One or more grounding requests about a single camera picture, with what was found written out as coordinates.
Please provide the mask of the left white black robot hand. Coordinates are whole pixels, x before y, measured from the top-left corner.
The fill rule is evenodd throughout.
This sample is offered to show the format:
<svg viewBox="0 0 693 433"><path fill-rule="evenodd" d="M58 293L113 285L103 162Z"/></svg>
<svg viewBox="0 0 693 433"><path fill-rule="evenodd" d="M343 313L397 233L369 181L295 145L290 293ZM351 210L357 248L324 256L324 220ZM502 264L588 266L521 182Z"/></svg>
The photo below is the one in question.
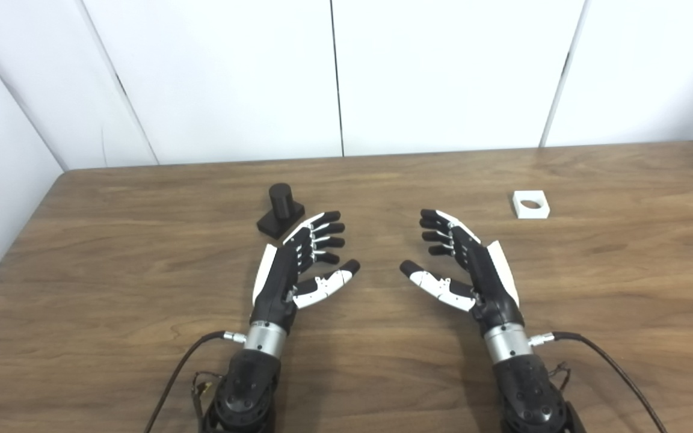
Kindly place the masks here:
<svg viewBox="0 0 693 433"><path fill-rule="evenodd" d="M313 265L338 265L330 250L345 245L339 234L345 230L337 210L304 220L279 245L266 245L253 288L250 323L260 322L291 332L297 312L332 296L359 271L360 263L349 260L337 269L301 280Z"/></svg>

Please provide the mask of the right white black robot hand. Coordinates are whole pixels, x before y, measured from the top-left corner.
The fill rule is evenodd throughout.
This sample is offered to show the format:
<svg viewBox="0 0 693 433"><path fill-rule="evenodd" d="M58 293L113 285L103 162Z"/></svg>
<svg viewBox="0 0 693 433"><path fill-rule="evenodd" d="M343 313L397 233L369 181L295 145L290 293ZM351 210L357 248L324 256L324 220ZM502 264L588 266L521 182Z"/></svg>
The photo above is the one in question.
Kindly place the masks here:
<svg viewBox="0 0 693 433"><path fill-rule="evenodd" d="M510 324L525 325L514 278L497 241L482 244L459 219L439 209L421 209L420 226L423 240L435 243L429 254L454 258L470 282L427 271L411 260L399 266L404 276L438 301L470 313L481 336Z"/></svg>

